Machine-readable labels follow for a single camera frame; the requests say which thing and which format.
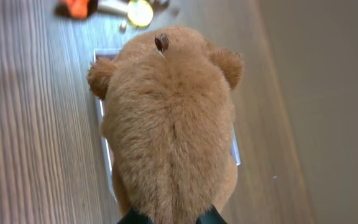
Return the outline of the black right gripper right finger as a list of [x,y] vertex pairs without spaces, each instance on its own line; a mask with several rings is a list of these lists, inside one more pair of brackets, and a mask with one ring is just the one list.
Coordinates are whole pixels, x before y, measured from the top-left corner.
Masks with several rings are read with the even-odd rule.
[[215,206],[201,214],[196,224],[227,224],[227,221],[220,215]]

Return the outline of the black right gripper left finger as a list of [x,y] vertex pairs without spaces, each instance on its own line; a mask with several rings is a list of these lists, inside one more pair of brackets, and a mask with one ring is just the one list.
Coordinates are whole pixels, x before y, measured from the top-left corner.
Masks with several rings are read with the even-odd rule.
[[128,213],[124,215],[117,224],[153,224],[151,219],[146,215],[138,212],[134,208],[130,208]]

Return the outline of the brown plush bear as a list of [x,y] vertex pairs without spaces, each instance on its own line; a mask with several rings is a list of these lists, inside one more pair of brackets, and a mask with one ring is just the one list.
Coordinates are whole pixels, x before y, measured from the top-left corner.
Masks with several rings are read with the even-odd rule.
[[182,26],[140,34],[91,64],[122,217],[134,208],[152,223],[196,223],[212,206],[221,213],[237,184],[231,91],[243,73],[237,53]]

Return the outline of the white yellow plush duck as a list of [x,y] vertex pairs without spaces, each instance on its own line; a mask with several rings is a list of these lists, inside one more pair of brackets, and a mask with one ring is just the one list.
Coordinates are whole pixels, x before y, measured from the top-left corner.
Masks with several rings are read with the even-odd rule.
[[85,20],[97,11],[98,0],[59,0],[55,7],[56,16]]

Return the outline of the yellow wooden rattle drum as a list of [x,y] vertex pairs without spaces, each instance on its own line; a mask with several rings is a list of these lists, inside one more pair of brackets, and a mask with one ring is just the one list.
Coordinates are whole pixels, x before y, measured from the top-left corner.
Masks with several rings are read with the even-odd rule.
[[148,27],[154,17],[154,9],[168,7],[169,4],[170,0],[104,0],[98,1],[98,10],[126,17],[126,21],[120,24],[120,30],[125,30],[128,23],[134,27]]

